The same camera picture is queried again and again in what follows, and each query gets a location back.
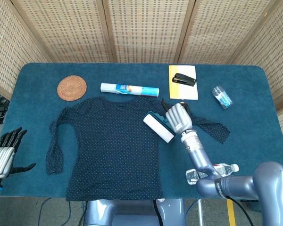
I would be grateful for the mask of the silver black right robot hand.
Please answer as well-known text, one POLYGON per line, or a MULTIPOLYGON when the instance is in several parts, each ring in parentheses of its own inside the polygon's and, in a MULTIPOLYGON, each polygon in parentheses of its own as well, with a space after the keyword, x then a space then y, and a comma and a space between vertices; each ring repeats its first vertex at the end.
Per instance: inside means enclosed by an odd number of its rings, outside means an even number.
POLYGON ((166 111, 166 118, 176 134, 182 134, 193 129, 192 120, 181 103, 170 105, 164 99, 161 103, 166 111))

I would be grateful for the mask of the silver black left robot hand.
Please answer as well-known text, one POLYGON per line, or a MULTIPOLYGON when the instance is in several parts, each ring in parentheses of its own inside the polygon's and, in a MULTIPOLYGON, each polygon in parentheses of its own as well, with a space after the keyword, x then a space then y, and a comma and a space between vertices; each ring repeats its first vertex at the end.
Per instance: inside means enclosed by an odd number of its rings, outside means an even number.
POLYGON ((27 172, 35 167, 36 163, 26 167, 13 166, 14 157, 26 133, 27 130, 22 130, 20 127, 0 137, 0 180, 7 178, 10 174, 27 172))

